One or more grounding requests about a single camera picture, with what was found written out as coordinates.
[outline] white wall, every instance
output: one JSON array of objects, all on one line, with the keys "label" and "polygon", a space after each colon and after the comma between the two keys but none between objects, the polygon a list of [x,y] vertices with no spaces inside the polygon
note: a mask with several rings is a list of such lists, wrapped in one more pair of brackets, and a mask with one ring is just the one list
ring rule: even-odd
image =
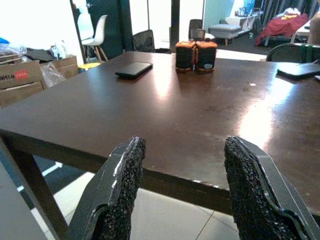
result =
[{"label": "white wall", "polygon": [[189,22],[202,19],[204,0],[180,0],[179,41],[188,41]]},{"label": "white wall", "polygon": [[49,49],[57,41],[83,64],[69,0],[1,1],[0,37],[34,49]]},{"label": "white wall", "polygon": [[244,6],[245,6],[245,0],[235,0],[233,7],[232,7],[232,10],[231,10],[231,13],[230,13],[230,16],[232,16],[232,17],[235,16],[236,11],[239,10],[239,8],[242,8]]}]

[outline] wall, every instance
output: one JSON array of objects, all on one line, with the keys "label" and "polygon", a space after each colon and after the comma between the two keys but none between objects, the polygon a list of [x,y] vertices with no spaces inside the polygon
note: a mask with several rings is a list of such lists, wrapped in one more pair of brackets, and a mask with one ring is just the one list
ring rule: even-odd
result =
[{"label": "wall", "polygon": [[204,29],[219,24],[221,19],[230,16],[235,0],[206,0],[204,6]]},{"label": "wall", "polygon": [[246,6],[247,5],[246,1],[248,0],[235,0],[230,12],[230,16],[235,16],[236,15],[235,11],[237,11],[239,8]]},{"label": "wall", "polygon": [[82,53],[69,0],[1,2],[0,37],[34,49],[48,49],[64,40],[82,64]]}]

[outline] curtain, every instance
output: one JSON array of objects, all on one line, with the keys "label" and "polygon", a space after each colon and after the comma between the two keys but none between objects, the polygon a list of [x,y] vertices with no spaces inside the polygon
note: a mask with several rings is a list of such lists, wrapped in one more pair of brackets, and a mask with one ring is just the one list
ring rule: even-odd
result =
[{"label": "curtain", "polygon": [[301,14],[307,14],[311,19],[318,11],[319,3],[317,0],[264,0],[262,26],[265,27],[271,19],[287,8],[297,8]]}]

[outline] cardboard box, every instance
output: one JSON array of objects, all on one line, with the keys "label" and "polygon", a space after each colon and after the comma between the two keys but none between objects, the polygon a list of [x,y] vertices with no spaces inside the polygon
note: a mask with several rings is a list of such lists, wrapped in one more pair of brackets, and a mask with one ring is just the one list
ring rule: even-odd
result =
[{"label": "cardboard box", "polygon": [[41,91],[43,91],[43,86],[40,81],[0,89],[0,108],[21,101]]},{"label": "cardboard box", "polygon": [[43,88],[46,86],[38,61],[0,65],[0,89],[34,82],[41,82]]},{"label": "cardboard box", "polygon": [[19,63],[22,63],[22,59],[18,54],[0,55],[0,65]]},{"label": "cardboard box", "polygon": [[0,66],[0,108],[46,88],[38,61]]},{"label": "cardboard box", "polygon": [[52,63],[57,71],[61,73],[66,79],[69,79],[79,73],[76,56],[55,60],[52,61]]}]

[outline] dark wooden table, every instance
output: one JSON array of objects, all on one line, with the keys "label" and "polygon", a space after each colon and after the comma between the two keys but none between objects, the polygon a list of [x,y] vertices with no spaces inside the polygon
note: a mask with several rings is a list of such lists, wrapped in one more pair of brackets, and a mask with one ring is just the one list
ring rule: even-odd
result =
[{"label": "dark wooden table", "polygon": [[[134,61],[153,69],[118,79]],[[213,73],[176,73],[175,55],[127,52],[1,109],[0,134],[60,236],[65,222],[31,154],[96,172],[131,136],[147,142],[144,188],[230,214],[224,144],[237,135],[270,154],[320,214],[320,82],[280,79],[276,69],[217,59]]]}]

